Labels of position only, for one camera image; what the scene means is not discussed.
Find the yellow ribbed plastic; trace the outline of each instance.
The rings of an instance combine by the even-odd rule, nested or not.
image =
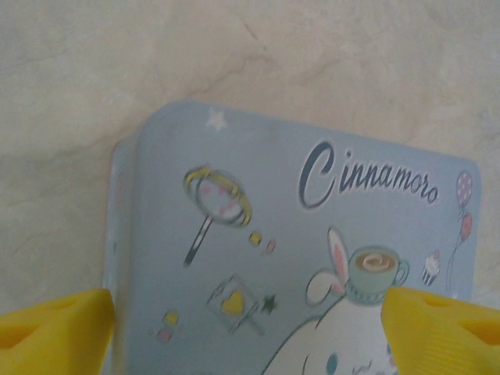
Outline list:
[[[399,375],[499,375],[500,311],[391,288],[382,324]]]
[[[104,289],[0,316],[0,374],[97,375],[113,328]]]

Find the printed illustration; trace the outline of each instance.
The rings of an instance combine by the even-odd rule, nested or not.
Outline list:
[[[165,344],[170,341],[170,339],[173,336],[173,332],[170,328],[162,328],[161,330],[158,331],[158,334],[156,335],[156,339]]]
[[[441,270],[441,254],[439,250],[436,250],[428,257],[425,258],[425,266],[423,267],[422,272],[422,281],[423,283],[429,287],[432,285],[434,280],[439,274]]]
[[[472,233],[473,217],[467,211],[467,203],[469,203],[470,196],[472,195],[472,186],[473,181],[470,172],[461,172],[456,180],[456,198],[459,203],[459,222],[462,222],[462,224],[460,226],[459,236],[457,237],[455,243],[455,248],[453,249],[452,255],[448,260],[448,266],[446,267],[447,292],[450,292],[452,289],[453,263],[455,261],[456,252],[460,245],[462,245]]]
[[[251,232],[250,237],[248,238],[248,242],[250,242],[250,245],[252,245],[255,248],[260,245],[260,242],[262,240],[263,240],[263,236],[257,230],[254,230],[253,232]]]
[[[249,323],[257,334],[264,334],[264,329],[252,318],[259,309],[259,299],[250,292],[238,275],[220,283],[206,306],[226,326],[230,334],[243,323]]]
[[[276,295],[267,295],[264,297],[264,303],[260,311],[265,311],[268,315],[271,315],[276,307],[278,307],[278,304],[276,303]]]
[[[167,311],[165,316],[163,317],[163,324],[166,326],[175,327],[177,323],[179,323],[179,312],[177,310]]]
[[[306,301],[318,305],[330,293],[340,299],[319,319],[298,327],[262,374],[396,374],[380,310],[387,289],[406,281],[409,263],[383,246],[360,248],[349,258],[334,228],[328,241],[334,270],[321,270],[312,277]],[[366,339],[369,345],[363,344]]]
[[[180,315],[175,309],[169,310],[163,316],[163,328],[156,334],[156,339],[165,344],[173,337],[173,329],[179,323]]]
[[[210,107],[209,120],[206,122],[207,127],[212,127],[215,131],[222,130],[227,127],[227,121],[224,118],[224,111]]]
[[[267,244],[266,254],[267,255],[272,254],[275,248],[276,248],[276,240],[273,239],[269,241],[269,243]]]
[[[212,223],[246,227],[252,218],[252,207],[243,188],[232,176],[226,172],[211,170],[208,166],[187,172],[184,189],[205,215],[205,221],[184,260],[184,266],[189,267]]]

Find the white star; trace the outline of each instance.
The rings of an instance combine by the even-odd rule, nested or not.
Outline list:
[[[227,121],[224,119],[224,111],[218,111],[210,108],[210,118],[206,123],[207,127],[214,127],[216,131],[227,127]]]

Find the white marble table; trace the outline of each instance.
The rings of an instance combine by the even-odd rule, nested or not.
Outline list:
[[[497,0],[5,0],[0,312],[100,285],[112,147],[185,97],[478,162],[500,308]]]

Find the pink balloon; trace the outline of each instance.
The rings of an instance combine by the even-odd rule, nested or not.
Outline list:
[[[472,175],[466,170],[456,179],[456,198],[460,207],[465,207],[472,195]]]
[[[462,218],[462,228],[460,229],[460,235],[462,236],[462,241],[469,238],[472,232],[472,215],[467,213]]]

